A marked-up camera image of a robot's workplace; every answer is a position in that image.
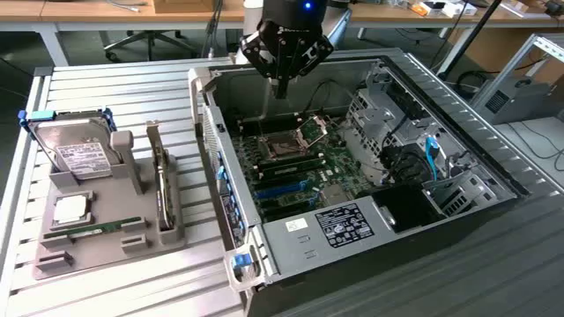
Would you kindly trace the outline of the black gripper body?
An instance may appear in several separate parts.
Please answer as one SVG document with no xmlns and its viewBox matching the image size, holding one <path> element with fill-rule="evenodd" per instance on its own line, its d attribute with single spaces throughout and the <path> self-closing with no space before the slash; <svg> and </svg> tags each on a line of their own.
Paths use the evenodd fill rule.
<svg viewBox="0 0 564 317">
<path fill-rule="evenodd" d="M 283 30 L 323 36 L 321 23 L 327 12 L 327 1 L 315 0 L 265 0 L 259 23 L 261 37 L 273 37 Z"/>
</svg>

